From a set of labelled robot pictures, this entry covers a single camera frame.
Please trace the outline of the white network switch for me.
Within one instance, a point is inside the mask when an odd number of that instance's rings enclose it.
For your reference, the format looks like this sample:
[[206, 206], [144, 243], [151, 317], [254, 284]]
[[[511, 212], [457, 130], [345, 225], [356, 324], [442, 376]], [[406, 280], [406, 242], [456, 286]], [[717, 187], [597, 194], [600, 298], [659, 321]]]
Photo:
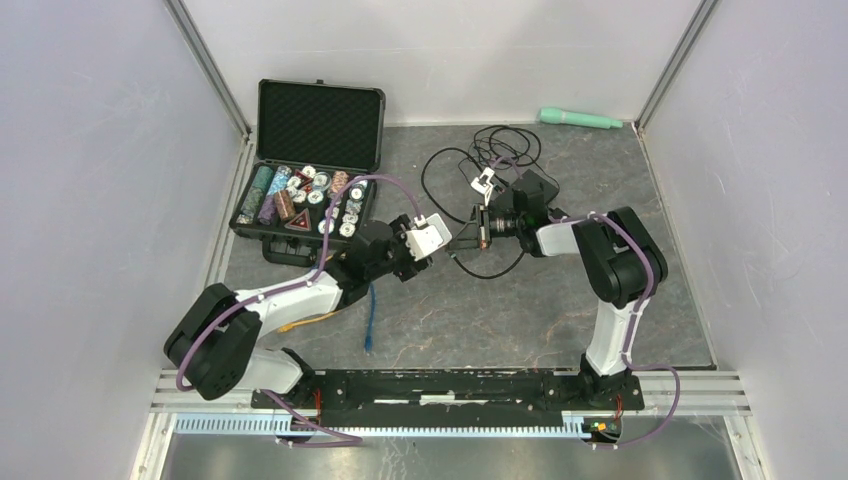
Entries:
[[427, 244], [435, 249], [446, 246], [453, 238], [452, 232], [439, 213], [434, 213], [426, 218], [424, 228]]

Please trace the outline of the black router box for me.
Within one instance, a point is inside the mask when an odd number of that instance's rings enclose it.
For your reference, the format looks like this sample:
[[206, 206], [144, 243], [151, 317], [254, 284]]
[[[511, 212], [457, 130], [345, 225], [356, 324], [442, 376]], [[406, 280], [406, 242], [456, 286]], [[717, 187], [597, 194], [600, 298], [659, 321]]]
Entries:
[[549, 205], [559, 194], [559, 187], [549, 178], [540, 175], [534, 170], [526, 170], [516, 179], [511, 188], [520, 191], [529, 197], [541, 196], [544, 205]]

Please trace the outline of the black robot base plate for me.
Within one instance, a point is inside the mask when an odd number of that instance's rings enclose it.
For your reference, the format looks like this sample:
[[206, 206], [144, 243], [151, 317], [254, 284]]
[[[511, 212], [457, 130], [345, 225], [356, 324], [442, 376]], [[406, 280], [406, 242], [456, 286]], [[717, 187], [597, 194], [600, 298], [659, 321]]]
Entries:
[[548, 368], [328, 369], [306, 373], [282, 399], [325, 427], [553, 427], [564, 412], [641, 411], [631, 373], [610, 381]]

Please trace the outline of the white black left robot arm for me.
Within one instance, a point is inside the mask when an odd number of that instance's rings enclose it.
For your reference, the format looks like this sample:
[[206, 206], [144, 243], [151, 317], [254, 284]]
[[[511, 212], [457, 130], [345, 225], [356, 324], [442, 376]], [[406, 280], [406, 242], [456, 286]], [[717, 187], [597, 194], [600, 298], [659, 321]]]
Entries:
[[253, 290], [207, 286], [163, 346], [177, 369], [176, 388], [215, 400], [246, 384], [270, 388], [290, 407], [306, 405], [314, 394], [313, 379], [293, 355], [263, 348], [260, 339], [353, 305], [383, 276], [412, 279], [452, 238], [438, 214], [369, 221], [345, 248], [324, 253], [294, 280]]

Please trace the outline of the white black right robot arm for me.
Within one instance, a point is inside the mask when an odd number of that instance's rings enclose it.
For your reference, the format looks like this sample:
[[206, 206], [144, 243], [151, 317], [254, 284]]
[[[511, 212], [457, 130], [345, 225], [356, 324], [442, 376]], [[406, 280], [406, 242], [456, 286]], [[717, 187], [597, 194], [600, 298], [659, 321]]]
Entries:
[[551, 199], [540, 186], [509, 188], [473, 207], [448, 250], [483, 250], [497, 237], [514, 237], [525, 255], [580, 257], [599, 304], [592, 339], [581, 356], [577, 392], [585, 405], [602, 408], [632, 374], [635, 331], [643, 308], [667, 277], [667, 261], [632, 207], [576, 217], [550, 208]]

